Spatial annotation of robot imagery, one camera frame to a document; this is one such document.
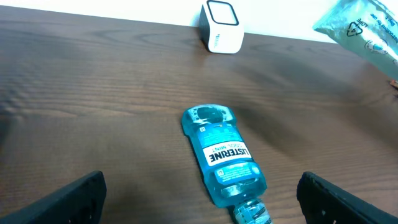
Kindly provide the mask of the pale teal snack packet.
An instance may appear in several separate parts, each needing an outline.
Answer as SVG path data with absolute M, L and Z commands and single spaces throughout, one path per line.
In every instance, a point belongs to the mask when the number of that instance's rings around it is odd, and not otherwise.
M 313 30 L 397 79 L 397 1 L 339 0 Z

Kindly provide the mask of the teal mouthwash bottle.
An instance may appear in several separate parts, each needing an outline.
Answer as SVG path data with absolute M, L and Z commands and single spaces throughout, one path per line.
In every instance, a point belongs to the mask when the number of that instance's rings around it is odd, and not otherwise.
M 233 111 L 223 105 L 197 105 L 182 115 L 189 139 L 212 202 L 230 208 L 238 224 L 272 223 L 261 200 L 266 178 L 252 157 Z

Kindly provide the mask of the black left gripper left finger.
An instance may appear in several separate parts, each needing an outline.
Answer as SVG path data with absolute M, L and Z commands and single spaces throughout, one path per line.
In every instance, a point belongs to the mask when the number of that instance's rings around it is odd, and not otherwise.
M 101 171 L 93 171 L 50 195 L 1 218 L 1 224 L 97 224 L 107 188 Z

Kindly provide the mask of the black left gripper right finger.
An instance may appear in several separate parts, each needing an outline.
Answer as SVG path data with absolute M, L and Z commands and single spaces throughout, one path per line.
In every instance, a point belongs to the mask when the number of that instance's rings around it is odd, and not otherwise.
M 313 172 L 304 172 L 297 200 L 307 223 L 395 224 L 397 217 L 365 202 Z

